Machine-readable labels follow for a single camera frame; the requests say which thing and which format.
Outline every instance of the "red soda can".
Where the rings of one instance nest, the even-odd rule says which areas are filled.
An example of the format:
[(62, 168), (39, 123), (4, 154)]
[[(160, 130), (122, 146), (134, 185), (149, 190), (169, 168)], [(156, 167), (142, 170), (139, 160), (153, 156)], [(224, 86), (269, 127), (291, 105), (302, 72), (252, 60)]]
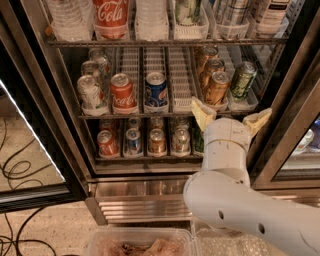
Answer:
[(99, 132), (97, 136), (99, 152), (105, 156), (115, 155), (119, 152), (118, 141), (114, 133), (109, 130)]
[(126, 74), (114, 75), (110, 81), (113, 94), (113, 106), (116, 108), (133, 108), (137, 105), (133, 83)]
[(126, 32), (124, 27), (127, 24), (129, 0), (92, 0), (92, 2), (95, 7), (97, 25), (115, 28), (101, 35), (108, 39), (123, 37)]

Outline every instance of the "can lid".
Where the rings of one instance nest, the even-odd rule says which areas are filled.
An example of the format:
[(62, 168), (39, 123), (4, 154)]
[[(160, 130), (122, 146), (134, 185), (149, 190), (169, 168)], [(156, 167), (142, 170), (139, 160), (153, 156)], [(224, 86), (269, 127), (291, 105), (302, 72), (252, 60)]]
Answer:
[(96, 79), (93, 75), (81, 76), (77, 81), (78, 86), (88, 87), (88, 88), (94, 86), (95, 83), (96, 83)]
[(161, 72), (151, 72), (147, 75), (146, 80), (151, 85), (160, 85), (165, 81)]
[(117, 87), (126, 86), (129, 83), (129, 77), (124, 73), (119, 73), (114, 75), (110, 82)]
[(227, 84), (230, 82), (231, 78), (227, 72), (217, 71), (212, 74), (213, 81), (219, 84)]

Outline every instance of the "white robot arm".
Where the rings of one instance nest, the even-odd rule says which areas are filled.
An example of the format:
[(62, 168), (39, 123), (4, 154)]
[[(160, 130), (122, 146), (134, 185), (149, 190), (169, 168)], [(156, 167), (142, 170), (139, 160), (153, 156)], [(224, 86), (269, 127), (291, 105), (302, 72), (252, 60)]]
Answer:
[(288, 255), (320, 255), (320, 210), (250, 189), (251, 135), (237, 120), (213, 121), (204, 133), (202, 171), (184, 187), (192, 214), (210, 226), (250, 233)]

